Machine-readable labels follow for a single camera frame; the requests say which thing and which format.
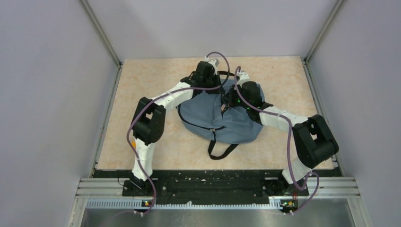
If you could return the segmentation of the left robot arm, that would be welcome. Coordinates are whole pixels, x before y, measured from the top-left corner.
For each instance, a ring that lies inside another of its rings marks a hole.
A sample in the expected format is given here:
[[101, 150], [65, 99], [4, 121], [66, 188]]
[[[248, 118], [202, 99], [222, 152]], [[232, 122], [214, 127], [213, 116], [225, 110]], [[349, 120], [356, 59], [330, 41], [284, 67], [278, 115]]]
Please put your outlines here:
[[221, 88], [218, 65], [218, 59], [200, 61], [191, 75], [170, 90], [153, 98], [143, 97], [138, 102], [126, 138], [135, 154], [130, 181], [139, 195], [151, 191], [152, 158], [156, 143], [164, 133], [166, 114], [203, 92], [218, 93]]

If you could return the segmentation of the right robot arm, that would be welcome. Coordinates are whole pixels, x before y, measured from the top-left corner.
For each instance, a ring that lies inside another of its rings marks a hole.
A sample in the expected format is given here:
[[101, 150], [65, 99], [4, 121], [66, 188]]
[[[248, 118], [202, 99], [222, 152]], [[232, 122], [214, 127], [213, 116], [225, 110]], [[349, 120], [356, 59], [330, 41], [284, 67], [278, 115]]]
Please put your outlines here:
[[278, 191], [290, 195], [296, 188], [303, 190], [300, 180], [307, 180], [312, 169], [339, 151], [338, 143], [321, 115], [304, 117], [276, 108], [263, 100], [256, 82], [232, 85], [222, 96], [226, 107], [242, 107], [248, 117], [263, 126], [274, 127], [288, 134], [287, 163], [277, 182]]

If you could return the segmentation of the blue student backpack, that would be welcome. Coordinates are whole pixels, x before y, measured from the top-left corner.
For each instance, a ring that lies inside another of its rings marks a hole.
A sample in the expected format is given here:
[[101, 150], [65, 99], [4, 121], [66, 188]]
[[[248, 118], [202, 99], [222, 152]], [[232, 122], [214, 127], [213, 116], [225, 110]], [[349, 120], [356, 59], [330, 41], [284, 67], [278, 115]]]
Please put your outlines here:
[[[226, 93], [234, 80], [226, 80]], [[212, 160], [226, 158], [239, 144], [257, 139], [263, 126], [257, 112], [247, 108], [222, 109], [221, 95], [203, 92], [176, 109], [185, 128], [210, 141], [208, 154]]]

